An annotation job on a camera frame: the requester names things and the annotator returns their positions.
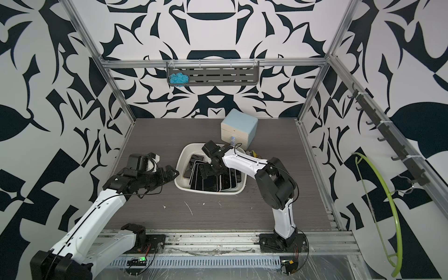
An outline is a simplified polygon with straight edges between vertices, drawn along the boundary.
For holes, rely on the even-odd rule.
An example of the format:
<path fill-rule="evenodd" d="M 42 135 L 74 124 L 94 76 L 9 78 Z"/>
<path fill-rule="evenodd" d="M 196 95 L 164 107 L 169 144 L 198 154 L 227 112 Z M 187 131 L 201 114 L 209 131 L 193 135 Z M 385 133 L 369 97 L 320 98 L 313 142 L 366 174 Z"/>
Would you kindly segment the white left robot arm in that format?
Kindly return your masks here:
<path fill-rule="evenodd" d="M 38 251 L 30 261 L 34 280 L 92 280 L 123 253 L 148 253 L 157 246 L 149 241 L 146 228 L 124 225 L 107 242 L 91 247 L 114 214 L 131 198 L 143 198 L 174 181 L 179 172 L 160 167 L 154 153 L 132 154 L 127 166 L 107 180 L 93 205 L 80 221 L 49 251 Z"/>

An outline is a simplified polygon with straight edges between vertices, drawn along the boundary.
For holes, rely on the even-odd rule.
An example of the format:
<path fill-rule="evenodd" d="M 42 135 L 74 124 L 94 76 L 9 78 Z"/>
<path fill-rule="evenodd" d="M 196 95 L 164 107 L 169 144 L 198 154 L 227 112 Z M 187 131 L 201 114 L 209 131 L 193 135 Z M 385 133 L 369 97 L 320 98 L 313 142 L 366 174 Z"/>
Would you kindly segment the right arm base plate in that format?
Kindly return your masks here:
<path fill-rule="evenodd" d="M 308 241 L 303 233 L 293 233 L 287 239 L 276 233 L 263 233 L 259 235 L 262 253 L 303 253 L 308 251 Z"/>

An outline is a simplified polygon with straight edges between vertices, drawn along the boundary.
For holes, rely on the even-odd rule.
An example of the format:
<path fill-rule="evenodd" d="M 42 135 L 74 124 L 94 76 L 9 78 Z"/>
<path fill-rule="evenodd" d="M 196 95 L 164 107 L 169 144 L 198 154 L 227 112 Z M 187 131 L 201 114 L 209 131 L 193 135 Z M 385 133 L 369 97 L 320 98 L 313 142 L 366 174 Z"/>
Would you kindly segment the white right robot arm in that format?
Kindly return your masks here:
<path fill-rule="evenodd" d="M 210 159 L 201 172 L 203 178 L 234 169 L 256 181 L 262 199 L 273 210 L 276 242 L 290 246 L 298 234 L 292 211 L 298 186 L 283 163 L 276 157 L 265 160 L 249 156 L 235 146 L 220 147 L 213 141 L 205 143 L 202 151 Z"/>

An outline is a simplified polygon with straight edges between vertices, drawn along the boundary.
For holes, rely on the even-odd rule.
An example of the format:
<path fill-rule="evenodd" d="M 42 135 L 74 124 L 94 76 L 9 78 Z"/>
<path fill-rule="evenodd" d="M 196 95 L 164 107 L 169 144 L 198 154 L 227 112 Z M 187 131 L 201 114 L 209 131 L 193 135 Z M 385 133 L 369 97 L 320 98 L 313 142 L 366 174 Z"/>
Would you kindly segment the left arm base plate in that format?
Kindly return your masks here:
<path fill-rule="evenodd" d="M 162 252 L 165 249 L 166 243 L 165 234 L 146 234 L 139 237 L 139 252 L 141 253 L 156 253 Z"/>

